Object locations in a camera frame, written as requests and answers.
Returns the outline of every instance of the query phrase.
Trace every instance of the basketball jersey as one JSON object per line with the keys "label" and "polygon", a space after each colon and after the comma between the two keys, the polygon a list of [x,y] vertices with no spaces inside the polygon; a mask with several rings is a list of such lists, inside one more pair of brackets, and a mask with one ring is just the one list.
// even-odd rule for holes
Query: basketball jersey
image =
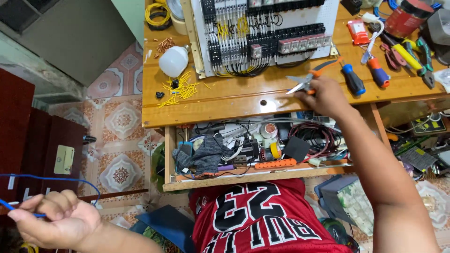
{"label": "basketball jersey", "polygon": [[304,199],[300,179],[196,189],[192,239],[202,253],[346,252]]}

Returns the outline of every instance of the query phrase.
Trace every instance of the white pegboard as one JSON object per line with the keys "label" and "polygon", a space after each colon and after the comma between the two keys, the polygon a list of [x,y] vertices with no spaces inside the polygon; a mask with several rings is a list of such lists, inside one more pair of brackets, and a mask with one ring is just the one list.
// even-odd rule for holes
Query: white pegboard
{"label": "white pegboard", "polygon": [[[202,13],[201,2],[199,0],[191,0],[192,12],[194,16],[194,22],[198,33],[198,42],[200,44],[200,51],[202,53],[204,72],[207,77],[214,76],[214,72],[209,61],[208,54],[208,40],[206,38],[206,29]],[[324,5],[312,8],[297,9],[294,11],[280,12],[283,17],[283,23],[277,27],[277,30],[298,27],[315,23],[323,23],[325,26],[325,33],[333,34],[334,24],[336,22],[336,15],[338,13],[339,1],[337,0],[325,0]],[[315,51],[311,59],[327,57],[330,54],[330,46],[319,48]],[[278,64],[290,63],[301,61],[304,56],[290,55],[281,57],[278,59]],[[271,66],[275,65],[275,61],[272,60]]]}

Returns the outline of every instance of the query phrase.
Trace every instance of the man's right hand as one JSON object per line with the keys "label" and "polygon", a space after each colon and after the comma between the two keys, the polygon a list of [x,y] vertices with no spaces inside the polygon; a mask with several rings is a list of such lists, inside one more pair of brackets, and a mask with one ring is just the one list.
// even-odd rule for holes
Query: man's right hand
{"label": "man's right hand", "polygon": [[315,97],[302,91],[296,92],[295,97],[317,113],[338,120],[339,116],[353,110],[336,80],[317,77],[311,80],[310,86],[316,90]]}
{"label": "man's right hand", "polygon": [[[32,213],[43,213],[44,219]],[[83,251],[100,233],[102,222],[97,209],[81,201],[71,190],[36,195],[8,213],[27,242],[42,248],[69,248]]]}

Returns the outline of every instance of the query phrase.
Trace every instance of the workbench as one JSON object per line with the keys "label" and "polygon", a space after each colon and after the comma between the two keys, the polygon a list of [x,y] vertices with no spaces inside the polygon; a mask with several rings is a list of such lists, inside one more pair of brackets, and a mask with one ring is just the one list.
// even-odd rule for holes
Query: workbench
{"label": "workbench", "polygon": [[[372,12],[371,9],[368,9],[361,10],[360,13],[363,14],[366,11]],[[380,6],[380,11],[385,13],[392,12],[387,3],[383,3]],[[350,93],[345,84],[344,75],[341,73],[340,65],[329,67],[323,74],[336,79],[340,83],[345,96],[351,104],[360,105],[357,108],[360,110],[361,115],[366,119],[372,130],[378,133],[379,138],[384,144],[389,147],[384,130],[384,126],[387,123],[380,116],[378,107],[406,101],[433,101],[432,103],[420,104],[422,111],[425,110],[428,112],[430,110],[450,108],[450,99],[448,99],[450,95],[446,93],[443,86],[438,82],[436,82],[435,88],[431,90],[423,83],[422,78],[416,76],[415,73],[408,74],[405,69],[401,69],[400,71],[390,70],[387,66],[384,52],[379,48],[381,40],[377,38],[375,46],[372,49],[372,54],[378,57],[382,68],[391,76],[390,86],[387,88],[379,88],[373,81],[368,66],[360,64],[362,54],[365,50],[352,44],[347,22],[356,18],[356,16],[351,16],[342,5],[339,5],[333,41],[345,62],[352,64],[355,73],[364,81],[366,93],[361,96],[353,96]],[[180,186],[179,183],[173,184],[181,181],[174,175],[173,170],[175,165],[170,154],[171,150],[175,148],[175,143],[179,140],[177,140],[175,128],[169,126],[307,110],[308,108],[298,99],[292,95],[285,94],[287,89],[293,88],[296,85],[296,82],[286,79],[285,76],[305,76],[308,70],[333,59],[334,56],[309,60],[303,65],[290,69],[269,67],[257,77],[207,77],[205,79],[197,79],[194,60],[192,54],[189,54],[189,63],[183,73],[190,71],[191,78],[189,83],[199,82],[199,85],[197,85],[198,92],[190,98],[180,100],[179,104],[159,108],[158,104],[168,99],[169,95],[166,94],[165,98],[159,100],[155,94],[157,91],[166,91],[163,89],[162,83],[166,83],[169,77],[160,70],[158,59],[154,59],[154,55],[157,53],[158,43],[171,37],[179,46],[190,45],[189,38],[188,36],[177,34],[172,27],[164,31],[153,32],[145,26],[144,35],[142,126],[146,128],[165,127],[166,185],[164,189],[177,190],[211,185],[207,181],[216,181],[212,185],[217,185],[278,178],[272,175],[270,177],[253,179],[249,179],[250,176],[239,178],[219,177],[201,181],[190,180],[189,182],[185,182],[185,179],[182,183],[185,186]],[[417,37],[418,33],[415,32],[409,39],[415,41]],[[433,67],[435,71],[446,68],[446,66],[439,64],[436,60],[433,60]],[[310,176],[316,176],[319,173],[317,172],[318,169],[309,171]],[[299,175],[299,171],[296,172],[296,174],[291,172],[293,174],[287,178],[307,176],[306,174]],[[343,170],[334,169],[331,173],[342,172]]]}

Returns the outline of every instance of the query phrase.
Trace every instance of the table top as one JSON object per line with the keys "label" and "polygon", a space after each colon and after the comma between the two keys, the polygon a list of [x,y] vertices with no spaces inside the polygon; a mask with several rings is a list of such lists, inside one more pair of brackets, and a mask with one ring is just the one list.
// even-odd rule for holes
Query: table top
{"label": "table top", "polygon": [[[392,12],[386,3],[380,6],[380,10],[385,13]],[[390,70],[384,52],[379,48],[381,40],[377,38],[372,54],[378,57],[382,68],[391,76],[390,86],[379,88],[374,83],[369,68],[360,64],[364,50],[352,44],[351,35],[347,28],[347,22],[351,19],[356,19],[356,16],[351,16],[342,5],[339,5],[333,41],[345,62],[352,64],[355,73],[364,81],[366,93],[361,96],[353,96],[350,93],[339,64],[329,67],[323,73],[340,83],[351,104],[423,100],[449,96],[438,82],[436,82],[435,88],[430,90],[423,83],[421,77],[417,77],[415,74],[410,76],[404,68],[400,71]],[[166,101],[169,95],[166,94],[164,98],[156,99],[155,94],[157,91],[166,91],[162,83],[168,81],[169,77],[160,70],[158,59],[153,58],[157,53],[158,43],[172,37],[177,45],[182,46],[189,44],[189,38],[178,34],[173,27],[164,31],[153,32],[145,26],[144,36],[142,107],[142,126],[144,127],[162,127],[306,110],[308,109],[307,106],[292,95],[285,94],[286,89],[293,88],[296,82],[288,80],[284,76],[304,76],[309,69],[334,58],[329,56],[313,59],[290,69],[279,69],[272,66],[257,77],[207,77],[197,79],[193,57],[189,53],[189,63],[183,73],[190,71],[189,83],[199,82],[199,85],[197,85],[198,92],[190,98],[180,100],[179,104],[159,108],[157,104]],[[417,36],[418,34],[415,32],[409,39],[415,41]],[[445,68],[436,60],[433,60],[433,67],[435,71]]]}

